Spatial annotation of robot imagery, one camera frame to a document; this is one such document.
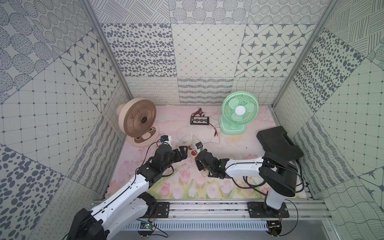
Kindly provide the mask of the cream red power strip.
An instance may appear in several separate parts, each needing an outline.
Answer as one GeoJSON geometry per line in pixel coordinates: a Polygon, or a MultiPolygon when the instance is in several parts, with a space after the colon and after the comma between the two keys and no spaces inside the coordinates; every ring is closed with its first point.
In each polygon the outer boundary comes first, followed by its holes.
{"type": "Polygon", "coordinates": [[[193,159],[193,162],[195,163],[200,174],[203,177],[208,177],[209,172],[207,171],[207,169],[203,166],[203,164],[197,158],[198,150],[196,149],[196,147],[193,144],[189,144],[188,149],[189,149],[189,154],[190,154],[191,158],[193,159]]]}

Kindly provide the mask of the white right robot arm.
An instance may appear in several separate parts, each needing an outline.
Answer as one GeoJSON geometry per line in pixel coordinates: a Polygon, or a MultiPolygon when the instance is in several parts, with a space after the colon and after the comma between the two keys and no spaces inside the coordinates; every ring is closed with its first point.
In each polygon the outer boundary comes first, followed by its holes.
{"type": "Polygon", "coordinates": [[[199,170],[206,169],[209,177],[235,179],[239,177],[259,177],[269,186],[265,205],[279,210],[287,198],[296,195],[298,168],[277,154],[266,152],[263,157],[250,160],[217,159],[207,150],[197,154],[199,170]]]}

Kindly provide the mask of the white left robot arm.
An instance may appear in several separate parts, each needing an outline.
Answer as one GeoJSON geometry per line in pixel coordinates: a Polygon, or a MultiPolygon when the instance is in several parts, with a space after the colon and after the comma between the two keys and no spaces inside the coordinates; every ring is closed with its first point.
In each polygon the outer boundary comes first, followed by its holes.
{"type": "Polygon", "coordinates": [[[147,191],[174,163],[185,160],[188,152],[187,146],[173,149],[170,144],[160,144],[124,187],[91,210],[78,211],[64,239],[110,240],[130,222],[151,216],[157,201],[147,191]]]}

